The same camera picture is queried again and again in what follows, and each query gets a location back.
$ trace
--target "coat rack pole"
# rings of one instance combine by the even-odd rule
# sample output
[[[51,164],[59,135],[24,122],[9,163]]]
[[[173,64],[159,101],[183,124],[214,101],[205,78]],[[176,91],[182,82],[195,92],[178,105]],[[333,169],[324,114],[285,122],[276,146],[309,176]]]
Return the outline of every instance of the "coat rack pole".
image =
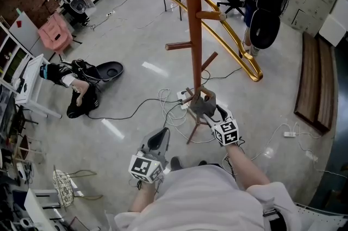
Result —
[[[202,11],[201,0],[186,0],[188,8],[188,18],[190,27],[190,39],[192,43],[192,67],[194,73],[195,91],[201,86],[202,68],[202,26],[201,19],[196,17],[196,13]]]

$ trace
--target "sneaker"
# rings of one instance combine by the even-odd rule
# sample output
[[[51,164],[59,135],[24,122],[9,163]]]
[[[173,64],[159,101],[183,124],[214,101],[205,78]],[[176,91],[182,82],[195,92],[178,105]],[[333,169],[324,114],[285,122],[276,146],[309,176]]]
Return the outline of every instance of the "sneaker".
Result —
[[[184,169],[183,166],[181,165],[181,162],[180,162],[178,157],[173,157],[170,160],[170,167],[171,167],[171,171],[177,171],[180,169]]]
[[[252,56],[256,57],[257,54],[259,54],[259,51],[260,51],[259,48],[255,47],[253,45],[251,46],[250,53],[251,53]]]
[[[207,165],[208,163],[205,161],[205,160],[202,160],[199,164],[198,164],[198,166],[202,166],[202,165]]]

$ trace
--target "white cable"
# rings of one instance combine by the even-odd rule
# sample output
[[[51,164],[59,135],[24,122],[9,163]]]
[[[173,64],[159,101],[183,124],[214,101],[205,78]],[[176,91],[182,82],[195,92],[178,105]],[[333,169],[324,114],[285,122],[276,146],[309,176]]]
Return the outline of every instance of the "white cable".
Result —
[[[294,127],[293,127],[293,132],[294,132],[294,130],[295,130],[296,125],[297,125],[297,122],[295,123],[295,125],[294,125]],[[299,125],[299,133],[296,133],[296,135],[297,135],[297,142],[299,143],[300,148],[301,148],[303,151],[305,151],[305,152],[310,152],[310,153],[312,154],[313,167],[314,167],[315,170],[317,170],[318,172],[326,172],[326,173],[330,173],[330,174],[333,174],[333,175],[340,176],[340,177],[343,177],[343,178],[348,179],[347,176],[344,176],[344,175],[341,175],[341,174],[338,174],[338,173],[334,173],[334,172],[331,172],[331,171],[328,171],[328,170],[323,170],[323,169],[317,169],[317,168],[315,167],[314,153],[313,153],[313,151],[312,151],[311,149],[304,149],[304,148],[302,147],[301,142],[300,142],[300,134],[308,134],[308,135],[310,135],[310,136],[311,136],[312,138],[314,138],[314,139],[321,138],[321,135],[318,136],[318,137],[314,137],[311,133],[302,133],[302,132],[300,132],[300,125]]]
[[[288,126],[289,130],[291,131],[291,128],[290,128],[290,126],[289,126],[288,124],[282,123],[282,124],[281,124],[278,128],[276,128],[276,130],[273,132],[271,139],[267,142],[267,144],[266,144],[266,146],[264,147],[264,149],[263,149],[261,152],[259,152],[255,157],[253,157],[251,160],[255,160],[255,158],[257,158],[259,155],[261,155],[263,152],[265,152],[265,150],[266,150],[268,144],[271,143],[274,134],[277,132],[277,130],[279,130],[279,128],[280,128],[281,126]]]
[[[187,110],[185,109],[185,114],[184,114],[183,116],[181,116],[181,117],[174,117],[174,115],[173,115],[172,112],[169,112],[169,114],[168,114],[168,116],[167,116],[167,111],[164,109],[164,105],[165,105],[165,103],[166,103],[166,101],[167,101],[167,99],[168,99],[170,93],[171,93],[171,90],[170,90],[169,88],[163,88],[163,89],[161,89],[161,90],[158,91],[157,97],[158,97],[159,103],[160,103],[160,105],[161,105],[161,107],[162,107],[162,116],[163,116],[164,119],[166,119],[166,117],[167,117],[167,121],[166,121],[167,124],[169,124],[169,125],[175,127],[175,129],[176,129],[183,137],[185,137],[187,140],[189,140],[189,138],[188,138],[186,135],[184,135],[184,134],[178,129],[178,127],[181,126],[181,125],[182,125],[183,123],[185,123],[185,121],[186,121]],[[174,124],[174,120],[181,120],[181,119],[183,119],[183,121],[182,121],[180,124]],[[201,143],[208,143],[208,142],[211,142],[211,141],[213,141],[213,140],[215,140],[215,138],[212,138],[212,139],[210,139],[210,140],[208,140],[208,141],[194,141],[194,140],[191,140],[191,142],[192,142],[192,143],[195,143],[195,144],[201,144]]]
[[[264,149],[263,149],[261,152],[259,152],[259,153],[258,153],[254,158],[252,158],[251,160],[255,160],[255,158],[257,158],[259,155],[261,155],[261,154],[266,150],[268,144],[272,141],[272,139],[273,139],[275,133],[277,132],[277,130],[279,130],[279,128],[280,128],[281,126],[283,126],[283,125],[284,125],[284,126],[288,126],[289,130],[291,131],[291,127],[290,127],[288,124],[282,123],[282,124],[281,124],[278,128],[276,128],[276,130],[273,132],[271,139],[267,142],[267,144],[266,144],[266,146],[264,147]],[[317,169],[317,168],[315,167],[314,153],[313,153],[313,151],[312,151],[311,149],[304,149],[304,148],[302,147],[301,142],[300,142],[300,135],[301,135],[301,134],[307,134],[307,135],[310,135],[310,136],[311,136],[312,138],[314,138],[314,139],[320,138],[321,135],[315,137],[315,136],[314,136],[313,134],[311,134],[311,133],[302,133],[302,132],[300,131],[300,125],[299,125],[297,122],[295,122],[295,125],[294,125],[294,127],[293,127],[293,129],[292,129],[293,133],[295,132],[295,127],[296,127],[296,125],[299,126],[299,133],[295,133],[295,134],[297,135],[297,141],[298,141],[298,143],[299,143],[299,145],[300,145],[300,148],[301,148],[303,151],[305,151],[305,152],[308,151],[308,152],[310,152],[310,153],[312,154],[312,161],[313,161],[313,167],[314,167],[314,169],[317,170],[318,172],[326,172],[326,173],[329,173],[329,174],[333,174],[333,175],[340,176],[340,177],[343,177],[343,178],[348,179],[347,176],[344,176],[344,175],[341,175],[341,174],[338,174],[338,173],[334,173],[334,172],[331,172],[331,171],[328,171],[328,170]],[[224,165],[223,165],[223,161],[224,161],[224,159],[226,158],[226,156],[227,156],[227,154],[226,154],[226,155],[224,156],[224,158],[222,159],[221,164],[222,164],[223,169],[224,169],[226,172],[228,172],[228,171],[225,169]]]

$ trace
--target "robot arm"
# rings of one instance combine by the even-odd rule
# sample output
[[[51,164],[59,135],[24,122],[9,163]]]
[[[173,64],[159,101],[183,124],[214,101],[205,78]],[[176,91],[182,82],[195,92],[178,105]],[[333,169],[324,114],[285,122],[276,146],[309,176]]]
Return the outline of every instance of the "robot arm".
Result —
[[[212,130],[213,136],[223,146],[237,143],[239,141],[239,130],[236,120],[233,118],[232,112],[227,108],[216,105],[222,120],[214,121],[211,117],[203,114],[204,119]]]
[[[168,150],[169,138],[168,128],[157,129],[146,135],[136,155],[132,155],[128,172],[138,180],[153,183],[168,164],[164,155]]]

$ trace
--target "white sleeve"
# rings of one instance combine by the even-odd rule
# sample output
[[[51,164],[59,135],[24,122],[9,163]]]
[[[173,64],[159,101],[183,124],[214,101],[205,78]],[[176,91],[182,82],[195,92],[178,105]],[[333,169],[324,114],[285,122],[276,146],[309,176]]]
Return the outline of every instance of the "white sleeve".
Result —
[[[117,231],[125,231],[131,225],[133,220],[136,219],[136,217],[140,215],[140,213],[136,212],[127,212],[127,213],[120,213],[115,216],[115,223],[117,226]]]
[[[288,231],[301,230],[301,219],[297,208],[283,183],[274,182],[268,185],[253,185],[246,192],[262,203],[274,199],[274,207],[282,214]]]
[[[66,76],[63,76],[61,78],[61,82],[63,82],[63,84],[66,86],[66,87],[69,87],[71,85],[71,83],[75,80],[76,78],[73,76],[72,73],[70,74],[67,74]]]

